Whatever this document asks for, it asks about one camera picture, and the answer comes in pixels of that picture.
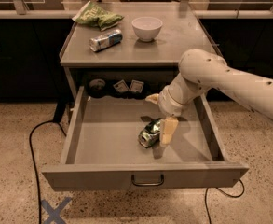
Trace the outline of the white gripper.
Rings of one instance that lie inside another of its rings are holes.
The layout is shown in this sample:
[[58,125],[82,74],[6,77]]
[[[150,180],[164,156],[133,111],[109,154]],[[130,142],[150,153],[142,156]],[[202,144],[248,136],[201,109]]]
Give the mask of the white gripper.
[[167,116],[160,122],[160,145],[166,147],[170,142],[178,126],[178,119],[188,103],[185,91],[181,86],[168,85],[160,94],[154,93],[145,97],[147,102],[158,104],[160,111]]

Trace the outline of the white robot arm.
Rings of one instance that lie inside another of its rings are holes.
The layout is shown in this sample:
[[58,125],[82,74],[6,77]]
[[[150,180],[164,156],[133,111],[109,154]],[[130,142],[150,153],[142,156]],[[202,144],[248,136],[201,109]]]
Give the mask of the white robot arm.
[[239,71],[219,55],[202,49],[186,51],[171,84],[146,100],[165,115],[160,124],[160,144],[166,147],[175,133],[178,118],[195,98],[214,88],[246,109],[273,123],[273,79]]

